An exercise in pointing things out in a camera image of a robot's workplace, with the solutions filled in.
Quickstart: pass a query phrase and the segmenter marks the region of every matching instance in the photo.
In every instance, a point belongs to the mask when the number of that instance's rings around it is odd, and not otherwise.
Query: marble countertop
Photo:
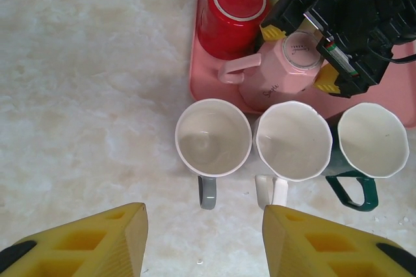
[[[0,1],[0,249],[129,202],[148,208],[143,276],[268,276],[250,165],[218,180],[213,211],[177,156],[192,103],[195,0]],[[323,178],[288,206],[387,237],[416,254],[416,131],[380,206],[342,206]],[[358,196],[358,185],[354,186]]]

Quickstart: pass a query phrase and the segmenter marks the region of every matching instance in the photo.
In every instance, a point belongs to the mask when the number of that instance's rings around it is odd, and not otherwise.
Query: pink tray
[[[200,16],[204,0],[197,0],[195,20]],[[413,43],[394,48],[395,58],[401,58],[414,53]],[[208,54],[201,46],[196,36],[196,25],[192,42],[190,59],[189,88],[195,100],[218,98],[236,105],[246,113],[261,114],[245,104],[238,91],[238,86],[221,83],[217,72],[224,60],[216,59]],[[293,99],[314,107],[325,119],[330,118],[348,108],[362,102],[378,103],[395,113],[405,127],[416,127],[416,63],[391,64],[382,82],[362,95],[350,99],[337,98],[316,88],[308,88]]]

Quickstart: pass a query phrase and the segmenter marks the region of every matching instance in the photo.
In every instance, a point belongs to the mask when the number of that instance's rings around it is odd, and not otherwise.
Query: white mug handle
[[[271,202],[268,196],[267,176],[256,175],[254,177],[254,180],[255,180],[255,190],[257,193],[257,204],[262,210],[264,210],[266,205],[269,205],[269,204],[282,205],[283,207],[286,206],[287,191],[289,189],[287,180],[283,178],[277,178],[277,177],[273,178],[273,197],[272,197]]]
[[[244,81],[244,73],[231,73],[252,67],[258,67],[260,64],[261,54],[258,53],[250,56],[245,56],[243,58],[226,61],[218,71],[218,80],[225,84],[241,84]]]

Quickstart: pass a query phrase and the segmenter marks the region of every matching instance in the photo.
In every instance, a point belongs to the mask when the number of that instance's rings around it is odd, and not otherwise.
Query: upside-down red cup
[[[253,51],[268,0],[207,0],[198,22],[198,39],[210,55],[237,59]]]

